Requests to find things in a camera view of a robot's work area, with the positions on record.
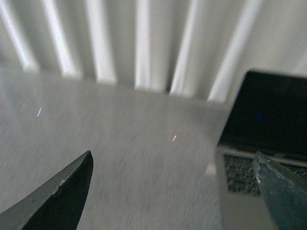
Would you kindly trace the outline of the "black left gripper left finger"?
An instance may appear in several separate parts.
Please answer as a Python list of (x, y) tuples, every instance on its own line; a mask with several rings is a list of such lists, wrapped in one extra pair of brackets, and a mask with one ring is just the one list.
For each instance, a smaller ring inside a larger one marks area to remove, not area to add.
[(93, 157), (85, 152), (0, 215), (2, 230), (75, 230), (87, 200)]

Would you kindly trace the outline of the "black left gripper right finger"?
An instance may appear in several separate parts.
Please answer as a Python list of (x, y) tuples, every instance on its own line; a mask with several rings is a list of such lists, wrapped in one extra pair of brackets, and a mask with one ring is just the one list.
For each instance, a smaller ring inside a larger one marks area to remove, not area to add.
[(252, 162), (261, 195), (280, 230), (307, 228), (307, 181), (261, 152)]

